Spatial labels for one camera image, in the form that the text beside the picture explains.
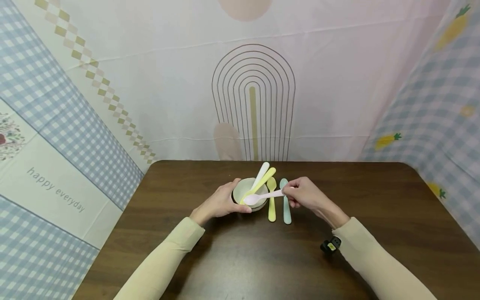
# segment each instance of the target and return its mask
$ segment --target yellow spoon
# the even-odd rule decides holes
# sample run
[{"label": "yellow spoon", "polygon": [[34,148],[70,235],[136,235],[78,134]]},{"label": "yellow spoon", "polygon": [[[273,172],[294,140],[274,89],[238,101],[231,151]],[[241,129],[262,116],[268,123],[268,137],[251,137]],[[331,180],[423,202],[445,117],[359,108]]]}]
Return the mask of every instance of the yellow spoon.
[{"label": "yellow spoon", "polygon": [[275,174],[276,172],[276,169],[275,168],[270,168],[266,173],[265,175],[262,177],[262,179],[260,179],[260,181],[257,183],[257,185],[255,185],[251,190],[249,190],[248,192],[246,192],[243,197],[241,198],[241,201],[240,201],[240,204],[245,204],[245,202],[243,201],[245,199],[246,196],[248,195],[253,195],[255,194],[258,189],[265,184],[265,182],[267,182],[267,180],[273,176],[273,174]]},{"label": "yellow spoon", "polygon": [[[270,179],[267,180],[267,188],[270,192],[273,192],[276,189],[275,178],[270,177]],[[274,197],[270,197],[270,201],[268,202],[268,220],[270,222],[275,222],[276,220]]]}]

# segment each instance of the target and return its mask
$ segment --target hand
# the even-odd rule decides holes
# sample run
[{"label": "hand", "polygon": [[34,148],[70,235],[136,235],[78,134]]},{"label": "hand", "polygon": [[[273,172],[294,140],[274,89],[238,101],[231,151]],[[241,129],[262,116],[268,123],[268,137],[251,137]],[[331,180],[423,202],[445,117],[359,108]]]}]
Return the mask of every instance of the hand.
[{"label": "hand", "polygon": [[232,182],[224,184],[205,200],[199,207],[195,208],[190,215],[190,219],[198,225],[203,226],[213,217],[226,216],[229,213],[246,213],[252,212],[252,209],[246,205],[239,205],[232,200],[232,191],[239,183],[240,178]]},{"label": "hand", "polygon": [[333,203],[307,177],[290,181],[283,188],[283,193],[288,197],[291,207],[305,206],[325,220],[333,229],[343,226],[350,220],[340,207]]}]

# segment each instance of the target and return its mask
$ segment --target mint green spoon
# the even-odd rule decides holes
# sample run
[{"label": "mint green spoon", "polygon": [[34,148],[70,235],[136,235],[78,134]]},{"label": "mint green spoon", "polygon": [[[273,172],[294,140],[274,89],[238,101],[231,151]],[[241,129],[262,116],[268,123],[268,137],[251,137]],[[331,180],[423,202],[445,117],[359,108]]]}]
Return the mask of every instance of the mint green spoon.
[{"label": "mint green spoon", "polygon": [[[280,180],[280,190],[282,190],[287,183],[288,180],[282,178],[282,180]],[[292,215],[290,214],[290,205],[288,205],[287,196],[283,197],[283,222],[287,225],[292,223]]]}]

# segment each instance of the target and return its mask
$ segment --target black watch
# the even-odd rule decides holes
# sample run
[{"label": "black watch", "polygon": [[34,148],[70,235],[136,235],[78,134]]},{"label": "black watch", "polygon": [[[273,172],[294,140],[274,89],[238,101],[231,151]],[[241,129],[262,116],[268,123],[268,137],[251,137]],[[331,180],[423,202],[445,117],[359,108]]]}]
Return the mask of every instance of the black watch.
[{"label": "black watch", "polygon": [[333,236],[331,240],[325,240],[320,245],[320,249],[322,249],[322,251],[325,252],[325,254],[332,255],[337,251],[338,248],[340,248],[341,244],[342,244],[342,240],[336,236]]}]

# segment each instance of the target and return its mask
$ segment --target pink spoon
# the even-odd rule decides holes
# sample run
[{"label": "pink spoon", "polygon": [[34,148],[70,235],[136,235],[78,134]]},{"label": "pink spoon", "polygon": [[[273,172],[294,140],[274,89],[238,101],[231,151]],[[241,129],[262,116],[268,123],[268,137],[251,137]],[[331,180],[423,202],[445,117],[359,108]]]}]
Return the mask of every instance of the pink spoon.
[{"label": "pink spoon", "polygon": [[243,199],[243,201],[247,205],[254,205],[255,203],[259,202],[261,199],[270,198],[270,197],[281,197],[281,196],[285,196],[285,195],[283,194],[282,190],[278,190],[278,191],[270,192],[263,195],[257,195],[257,194],[248,195],[245,197],[245,199]]}]

